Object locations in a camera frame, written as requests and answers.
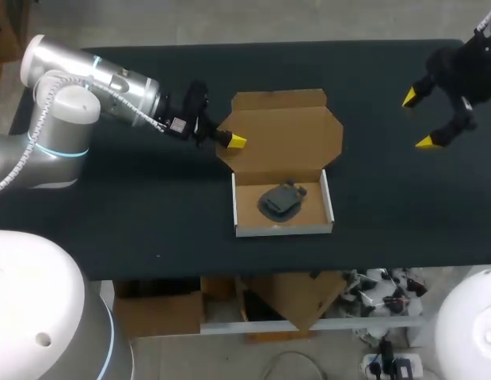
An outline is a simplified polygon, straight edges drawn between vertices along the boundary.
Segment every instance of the cable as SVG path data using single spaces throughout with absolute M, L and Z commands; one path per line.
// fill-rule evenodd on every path
M 482 32 L 487 26 L 489 26 L 490 21 L 491 21 L 491 10 L 488 12 L 485 18 L 478 24 L 476 30 Z
M 0 181 L 0 191 L 4 190 L 9 184 L 13 182 L 13 180 L 20 174 L 20 172 L 23 170 L 25 167 L 25 164 L 31 157 L 31 154 L 36 146 L 36 141 L 40 137 L 41 130 L 44 126 L 45 119 L 47 118 L 48 112 L 50 111 L 50 108 L 52 104 L 54 103 L 55 100 L 55 95 L 63 88 L 69 85 L 79 85 L 79 86 L 85 86 L 90 84 L 93 87 L 96 87 L 97 89 L 100 89 L 109 95 L 111 95 L 114 99 L 131 109 L 138 117 L 142 118 L 146 122 L 148 122 L 150 125 L 152 125 L 154 128 L 156 128 L 160 132 L 164 132 L 166 129 L 166 125 L 157 122 L 156 120 L 152 119 L 142 111 L 140 111 L 138 108 L 136 108 L 130 101 L 116 93 L 115 91 L 109 89 L 108 87 L 101 85 L 99 83 L 92 82 L 92 78 L 84 78 L 84 77 L 79 77 L 76 75 L 69 75 L 64 72 L 59 72 L 59 71 L 50 71 L 47 73 L 48 76 L 43 76 L 42 78 L 57 78 L 58 81 L 50 88 L 50 91 L 48 92 L 47 98 L 45 100 L 44 106 L 41 110 L 40 117 L 38 118 L 38 121 L 36 122 L 36 127 L 34 128 L 34 131 L 31 134 L 31 139 L 28 142 L 24 153 L 21 155 L 21 158 L 18 160 L 17 164 L 11 169 L 11 171 L 6 174 L 6 176 Z M 36 99 L 36 90 L 38 87 L 38 84 L 40 83 L 41 78 L 36 82 L 34 86 L 34 92 L 33 92 L 33 98 Z
M 267 364 L 267 367 L 263 371 L 263 374 L 261 376 L 261 380 L 267 380 L 268 376 L 272 373 L 272 370 L 274 369 L 275 365 L 279 362 L 280 358 L 285 356 L 285 355 L 288 355 L 288 354 L 301 356 L 301 357 L 305 358 L 306 360 L 308 360 L 313 365 L 313 367 L 316 369 L 316 371 L 318 372 L 320 380 L 326 380 L 325 372 L 323 372 L 323 370 L 320 368 L 320 366 L 311 357 L 303 354 L 302 352 L 298 352 L 298 351 L 281 352 L 280 354 L 277 354 L 273 358 L 271 358 Z
M 381 355 L 381 352 L 378 352 L 377 355 L 375 356 L 375 358 L 373 358 L 373 360 L 368 365 L 366 365 L 366 367 L 363 369 L 363 374 L 365 374 L 365 377 L 367 377 L 367 368 L 369 368 L 371 366 L 371 364 L 376 363 L 376 360 L 378 359 L 378 357 L 380 355 Z

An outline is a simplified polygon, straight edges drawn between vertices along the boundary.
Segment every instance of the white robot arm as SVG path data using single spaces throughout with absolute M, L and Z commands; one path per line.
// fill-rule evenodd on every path
M 33 88 L 35 104 L 26 134 L 0 136 L 0 191 L 73 184 L 102 113 L 133 127 L 149 124 L 167 135 L 193 137 L 197 144 L 207 137 L 226 148 L 246 143 L 209 120 L 204 83 L 193 82 L 182 107 L 172 108 L 169 94 L 154 79 L 45 36 L 34 37 L 27 47 L 21 80 Z

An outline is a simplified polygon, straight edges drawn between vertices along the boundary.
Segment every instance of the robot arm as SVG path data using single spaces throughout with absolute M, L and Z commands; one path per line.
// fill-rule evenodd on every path
M 82 169 L 100 114 L 136 127 L 151 124 L 180 139 L 206 138 L 227 148 L 246 140 L 218 131 L 205 112 L 207 87 L 193 82 L 180 109 L 152 78 L 36 36 L 21 65 L 22 83 L 33 89 L 35 105 L 29 131 L 0 136 L 0 191 L 6 186 L 61 188 L 73 184 Z
M 453 109 L 452 119 L 422 139 L 417 147 L 445 147 L 465 130 L 477 127 L 473 108 L 491 98 L 491 10 L 459 48 L 444 47 L 428 57 L 426 75 L 413 83 L 403 107 L 412 108 L 440 87 Z

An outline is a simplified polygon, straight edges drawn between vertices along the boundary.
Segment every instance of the power strip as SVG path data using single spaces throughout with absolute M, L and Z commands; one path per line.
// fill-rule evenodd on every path
M 394 353 L 395 359 L 408 359 L 411 362 L 411 369 L 413 371 L 413 378 L 423 379 L 423 364 L 421 363 L 421 358 L 418 354 L 404 354 L 401 352 Z M 383 361 L 381 360 L 381 354 L 369 354 L 365 355 L 362 363 L 360 364 L 360 371 L 362 374 L 367 376 L 370 380 L 376 380 L 375 374 L 372 374 L 369 366 L 372 362 L 378 362 L 381 364 Z M 382 380 L 390 380 L 390 375 L 381 373 Z

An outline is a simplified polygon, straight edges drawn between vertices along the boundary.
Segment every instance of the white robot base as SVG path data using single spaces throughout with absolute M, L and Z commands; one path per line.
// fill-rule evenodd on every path
M 70 255 L 0 231 L 0 380 L 61 378 L 132 380 L 131 345 Z

